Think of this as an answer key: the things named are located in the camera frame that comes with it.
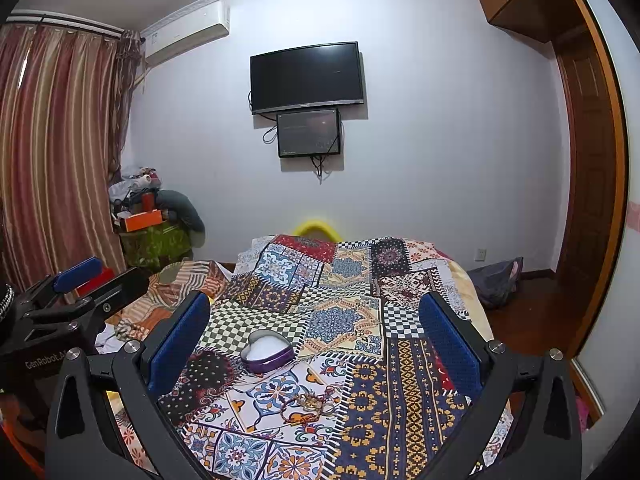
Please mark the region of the purple heart-shaped jewelry box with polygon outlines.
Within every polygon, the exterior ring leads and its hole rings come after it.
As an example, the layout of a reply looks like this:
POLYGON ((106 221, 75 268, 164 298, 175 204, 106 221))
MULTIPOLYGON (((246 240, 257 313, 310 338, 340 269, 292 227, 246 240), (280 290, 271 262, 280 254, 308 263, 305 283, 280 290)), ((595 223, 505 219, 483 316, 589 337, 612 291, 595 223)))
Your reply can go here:
POLYGON ((274 330, 254 330, 240 352, 244 367, 252 374, 266 374, 295 358, 292 342, 274 330))

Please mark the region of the red white box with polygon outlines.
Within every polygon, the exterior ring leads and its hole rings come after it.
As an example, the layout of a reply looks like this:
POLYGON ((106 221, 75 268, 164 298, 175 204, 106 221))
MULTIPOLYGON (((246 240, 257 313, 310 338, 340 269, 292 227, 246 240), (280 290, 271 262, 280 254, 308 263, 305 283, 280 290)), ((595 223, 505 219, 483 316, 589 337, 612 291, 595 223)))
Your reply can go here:
POLYGON ((94 292, 101 286, 105 285, 115 277, 115 272, 111 268, 104 266, 101 273, 94 278, 90 278, 88 282, 82 284, 76 289, 79 297, 87 296, 90 292, 94 292))

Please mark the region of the striped brown blanket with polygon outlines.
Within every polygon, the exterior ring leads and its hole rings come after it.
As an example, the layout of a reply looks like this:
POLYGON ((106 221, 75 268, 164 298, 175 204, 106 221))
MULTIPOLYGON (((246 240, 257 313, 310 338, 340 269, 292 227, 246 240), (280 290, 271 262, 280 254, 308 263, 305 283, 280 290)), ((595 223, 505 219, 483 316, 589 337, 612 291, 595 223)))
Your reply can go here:
POLYGON ((148 290, 111 316, 106 326, 111 327, 118 342, 143 340, 157 323, 171 317, 190 292, 202 292, 215 300, 229 283, 228 271, 213 261, 168 264, 149 278, 148 290))

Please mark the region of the green patterned covered stand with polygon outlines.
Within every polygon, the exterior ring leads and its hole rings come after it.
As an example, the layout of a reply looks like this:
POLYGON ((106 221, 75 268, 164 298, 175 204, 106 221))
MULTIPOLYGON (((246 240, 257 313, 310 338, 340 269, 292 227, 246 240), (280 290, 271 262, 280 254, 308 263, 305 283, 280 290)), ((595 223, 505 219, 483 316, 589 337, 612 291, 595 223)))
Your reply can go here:
POLYGON ((139 231, 121 232, 119 239, 128 266, 152 273, 193 256, 190 235, 181 223, 163 222, 139 231))

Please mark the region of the orange box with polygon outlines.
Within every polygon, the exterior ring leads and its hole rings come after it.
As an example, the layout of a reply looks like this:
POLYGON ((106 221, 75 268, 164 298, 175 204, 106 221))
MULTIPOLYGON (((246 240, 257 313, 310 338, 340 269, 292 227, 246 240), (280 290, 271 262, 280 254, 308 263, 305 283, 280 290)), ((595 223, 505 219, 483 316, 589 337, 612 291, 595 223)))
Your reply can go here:
POLYGON ((140 214, 132 214, 131 216, 122 220, 124 230, 129 232, 140 231, 149 228, 150 226, 158 226, 163 223, 162 212, 158 209, 151 211, 143 211, 140 214))

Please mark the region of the grey stuffed cushion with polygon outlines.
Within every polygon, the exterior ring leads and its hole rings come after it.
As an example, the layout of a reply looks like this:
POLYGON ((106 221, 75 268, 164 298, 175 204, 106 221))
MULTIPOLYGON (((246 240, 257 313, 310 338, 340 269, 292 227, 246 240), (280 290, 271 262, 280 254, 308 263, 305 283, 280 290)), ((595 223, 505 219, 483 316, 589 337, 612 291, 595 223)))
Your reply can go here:
POLYGON ((171 190, 156 193, 156 204, 160 210, 166 210, 168 217, 176 217, 189 233, 191 244, 200 248, 206 241, 206 227, 189 197, 171 190))

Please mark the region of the dark bag on floor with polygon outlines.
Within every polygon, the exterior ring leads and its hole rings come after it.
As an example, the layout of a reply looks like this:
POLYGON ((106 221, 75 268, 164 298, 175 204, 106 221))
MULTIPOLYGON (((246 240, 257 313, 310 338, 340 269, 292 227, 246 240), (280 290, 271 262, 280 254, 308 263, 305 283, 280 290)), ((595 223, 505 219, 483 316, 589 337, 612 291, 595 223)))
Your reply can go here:
POLYGON ((501 261, 468 272, 480 303, 487 309, 505 306, 518 289, 524 258, 501 261))

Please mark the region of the red striped curtain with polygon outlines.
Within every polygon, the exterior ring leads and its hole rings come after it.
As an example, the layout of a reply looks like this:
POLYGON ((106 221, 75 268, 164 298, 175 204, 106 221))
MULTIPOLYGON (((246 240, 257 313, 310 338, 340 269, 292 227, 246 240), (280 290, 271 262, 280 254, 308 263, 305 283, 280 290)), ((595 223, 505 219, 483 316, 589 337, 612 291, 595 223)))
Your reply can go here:
POLYGON ((98 257, 126 263, 118 181, 141 40, 64 27, 1 29, 1 269, 20 289, 98 257))

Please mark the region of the yellow plastic chair back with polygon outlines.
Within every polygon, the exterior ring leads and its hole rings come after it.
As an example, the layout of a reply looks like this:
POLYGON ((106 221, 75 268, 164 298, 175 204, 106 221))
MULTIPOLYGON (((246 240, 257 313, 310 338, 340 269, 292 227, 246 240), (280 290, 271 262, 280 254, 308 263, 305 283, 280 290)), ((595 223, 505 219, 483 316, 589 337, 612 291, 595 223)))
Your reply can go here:
POLYGON ((301 223, 293 231, 294 236, 310 237, 315 240, 326 240, 327 242, 339 243, 343 240, 337 230, 329 223, 319 219, 311 219, 301 223))

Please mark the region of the colourful patchwork bedspread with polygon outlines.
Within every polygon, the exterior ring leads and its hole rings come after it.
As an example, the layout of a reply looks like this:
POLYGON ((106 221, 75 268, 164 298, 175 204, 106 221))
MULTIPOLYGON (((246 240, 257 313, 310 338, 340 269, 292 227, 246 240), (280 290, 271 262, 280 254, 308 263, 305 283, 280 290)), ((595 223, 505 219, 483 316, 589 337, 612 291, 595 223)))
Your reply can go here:
POLYGON ((264 236, 239 255, 186 368, 160 408, 209 479, 414 479, 471 400, 419 320, 437 292, 485 339, 469 275, 420 240, 264 236), (254 330, 295 358, 252 374, 254 330))

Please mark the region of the brown wooden door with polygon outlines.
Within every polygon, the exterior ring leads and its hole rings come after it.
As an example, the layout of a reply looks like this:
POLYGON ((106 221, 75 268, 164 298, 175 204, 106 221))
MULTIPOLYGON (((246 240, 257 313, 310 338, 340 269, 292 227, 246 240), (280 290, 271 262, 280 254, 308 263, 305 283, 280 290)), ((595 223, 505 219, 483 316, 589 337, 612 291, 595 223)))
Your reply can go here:
POLYGON ((559 261, 585 306, 567 353, 574 358, 596 324, 612 281, 628 188, 625 114, 614 64, 587 0, 570 0, 579 24, 553 41, 570 123, 570 196, 559 261))

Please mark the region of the white wall socket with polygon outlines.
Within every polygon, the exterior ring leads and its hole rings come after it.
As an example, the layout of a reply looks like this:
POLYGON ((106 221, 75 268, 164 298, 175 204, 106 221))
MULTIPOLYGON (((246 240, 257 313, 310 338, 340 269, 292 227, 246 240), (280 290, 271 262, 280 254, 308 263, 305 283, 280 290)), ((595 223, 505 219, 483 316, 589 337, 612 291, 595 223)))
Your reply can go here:
POLYGON ((487 249, 486 248, 477 248, 477 250, 475 251, 474 260, 475 261, 485 261, 486 260, 486 256, 487 256, 487 249))

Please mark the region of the white wall air conditioner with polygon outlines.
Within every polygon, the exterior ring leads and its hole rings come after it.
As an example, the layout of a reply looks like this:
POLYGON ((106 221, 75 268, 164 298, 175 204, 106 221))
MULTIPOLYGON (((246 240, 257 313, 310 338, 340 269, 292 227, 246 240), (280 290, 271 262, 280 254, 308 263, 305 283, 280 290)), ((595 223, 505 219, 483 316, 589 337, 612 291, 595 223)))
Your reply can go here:
POLYGON ((202 6, 142 34, 145 64, 155 67, 229 34, 229 7, 223 1, 202 6))

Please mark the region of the black wall television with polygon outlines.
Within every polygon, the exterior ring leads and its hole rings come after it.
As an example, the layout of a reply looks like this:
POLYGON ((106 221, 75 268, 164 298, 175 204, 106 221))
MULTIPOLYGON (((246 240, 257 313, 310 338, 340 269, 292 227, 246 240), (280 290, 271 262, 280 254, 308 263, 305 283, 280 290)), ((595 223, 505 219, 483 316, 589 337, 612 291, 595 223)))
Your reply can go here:
POLYGON ((356 41, 315 44, 250 58, 250 109, 254 115, 363 102, 356 41))

